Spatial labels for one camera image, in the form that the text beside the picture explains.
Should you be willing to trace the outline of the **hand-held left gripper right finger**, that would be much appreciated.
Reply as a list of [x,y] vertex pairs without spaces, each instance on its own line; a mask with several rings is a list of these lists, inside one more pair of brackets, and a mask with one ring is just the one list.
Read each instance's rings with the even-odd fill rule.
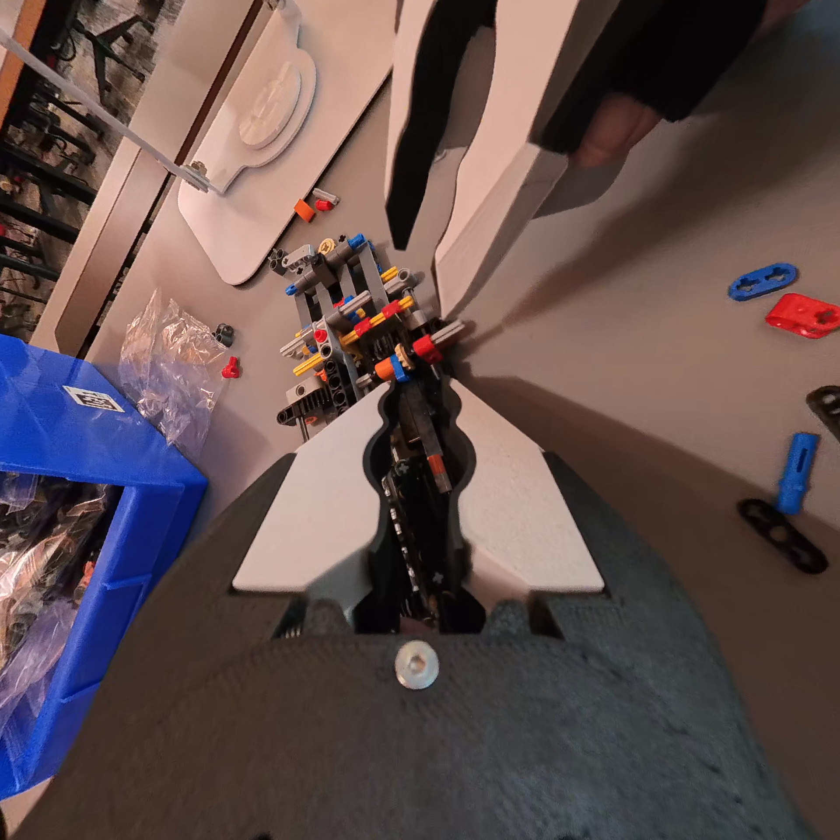
[[458,494],[466,589],[488,613],[535,594],[603,592],[602,575],[541,447],[464,385],[451,386],[460,402],[455,425],[476,457]]

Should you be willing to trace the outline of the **blue lego beam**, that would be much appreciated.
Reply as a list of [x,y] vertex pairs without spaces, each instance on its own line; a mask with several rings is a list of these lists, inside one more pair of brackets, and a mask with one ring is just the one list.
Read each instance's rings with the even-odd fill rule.
[[775,261],[733,281],[728,288],[728,297],[737,302],[765,297],[787,288],[798,276],[799,270],[793,264]]

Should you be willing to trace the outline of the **person's right hand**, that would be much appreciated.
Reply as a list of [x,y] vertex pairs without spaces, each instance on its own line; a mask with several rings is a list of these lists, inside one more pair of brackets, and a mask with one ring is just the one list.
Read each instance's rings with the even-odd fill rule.
[[662,120],[652,108],[623,93],[604,97],[571,160],[592,168],[624,159]]

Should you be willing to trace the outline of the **white stand base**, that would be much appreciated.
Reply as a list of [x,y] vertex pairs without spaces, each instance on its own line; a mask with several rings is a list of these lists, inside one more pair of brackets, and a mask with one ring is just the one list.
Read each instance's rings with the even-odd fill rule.
[[392,69],[396,3],[279,2],[195,154],[178,207],[220,278],[264,262]]

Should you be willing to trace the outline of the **black metal shelving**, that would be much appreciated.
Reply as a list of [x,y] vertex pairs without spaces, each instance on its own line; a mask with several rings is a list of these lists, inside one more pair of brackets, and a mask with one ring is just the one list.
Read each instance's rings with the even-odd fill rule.
[[[2,34],[123,124],[180,1],[2,1]],[[30,341],[122,137],[2,46],[1,330]]]

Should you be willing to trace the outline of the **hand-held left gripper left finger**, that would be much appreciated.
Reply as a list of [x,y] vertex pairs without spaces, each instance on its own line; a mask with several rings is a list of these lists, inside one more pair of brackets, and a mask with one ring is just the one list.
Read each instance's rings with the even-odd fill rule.
[[370,455],[392,393],[377,386],[298,448],[234,576],[237,592],[334,601],[347,618],[372,592],[385,506]]

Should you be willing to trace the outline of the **blue plastic storage bin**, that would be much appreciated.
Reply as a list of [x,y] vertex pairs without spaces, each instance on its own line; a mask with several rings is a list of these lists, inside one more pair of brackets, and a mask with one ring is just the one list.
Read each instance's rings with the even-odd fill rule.
[[2,798],[54,775],[142,603],[171,567],[207,480],[90,363],[2,336],[2,470],[122,488],[37,716],[2,738]]

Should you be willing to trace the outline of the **red lego beam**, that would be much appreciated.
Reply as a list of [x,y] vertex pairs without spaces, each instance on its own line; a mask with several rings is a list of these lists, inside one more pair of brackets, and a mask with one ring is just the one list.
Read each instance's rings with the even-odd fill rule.
[[819,340],[839,330],[839,307],[799,293],[784,294],[764,317],[775,329]]

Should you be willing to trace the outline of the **clear plastic bag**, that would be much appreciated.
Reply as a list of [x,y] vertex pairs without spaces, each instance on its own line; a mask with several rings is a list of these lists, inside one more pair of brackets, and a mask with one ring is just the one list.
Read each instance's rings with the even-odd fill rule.
[[139,413],[190,460],[201,454],[223,393],[228,349],[205,324],[154,289],[128,325],[119,388]]

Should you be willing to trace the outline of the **blue lego pin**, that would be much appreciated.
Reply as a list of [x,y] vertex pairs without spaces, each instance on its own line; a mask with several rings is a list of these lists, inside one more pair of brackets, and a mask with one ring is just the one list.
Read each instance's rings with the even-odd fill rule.
[[819,443],[816,434],[796,433],[791,437],[774,504],[779,513],[794,516],[801,512]]

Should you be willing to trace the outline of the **black lego beam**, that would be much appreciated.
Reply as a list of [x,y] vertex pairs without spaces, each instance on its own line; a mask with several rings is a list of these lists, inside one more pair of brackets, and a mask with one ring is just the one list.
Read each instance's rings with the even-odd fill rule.
[[769,502],[749,498],[736,504],[736,510],[766,543],[784,557],[799,572],[822,574],[828,569],[828,560],[805,535]]
[[836,441],[840,440],[839,385],[824,385],[809,392],[805,402]]

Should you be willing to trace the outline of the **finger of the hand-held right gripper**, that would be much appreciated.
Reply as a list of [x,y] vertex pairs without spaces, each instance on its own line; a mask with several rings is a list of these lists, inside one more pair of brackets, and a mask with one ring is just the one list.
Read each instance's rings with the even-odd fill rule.
[[435,256],[440,315],[459,315],[564,173],[562,154],[530,139],[578,2],[498,2],[485,109],[456,177]]
[[487,104],[495,1],[398,2],[385,163],[385,215],[408,247],[440,151],[468,147]]

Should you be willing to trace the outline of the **bagged lego parts pile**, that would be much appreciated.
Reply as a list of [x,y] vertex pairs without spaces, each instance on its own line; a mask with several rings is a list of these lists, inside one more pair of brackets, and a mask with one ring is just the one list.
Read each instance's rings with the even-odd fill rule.
[[2,505],[1,731],[26,750],[123,488],[41,476],[26,507]]

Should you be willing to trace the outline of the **multicoloured lego chassis assembly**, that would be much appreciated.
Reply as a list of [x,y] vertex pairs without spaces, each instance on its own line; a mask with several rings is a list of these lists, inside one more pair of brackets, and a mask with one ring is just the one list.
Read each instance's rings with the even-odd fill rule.
[[457,514],[474,456],[455,428],[445,361],[465,327],[428,317],[412,273],[382,270],[364,236],[334,240],[329,255],[305,245],[283,260],[301,326],[280,351],[296,383],[277,422],[296,427],[303,445],[377,386],[393,385],[370,455],[385,534],[371,556],[373,590],[348,621],[363,634],[476,634],[486,611],[466,589]]

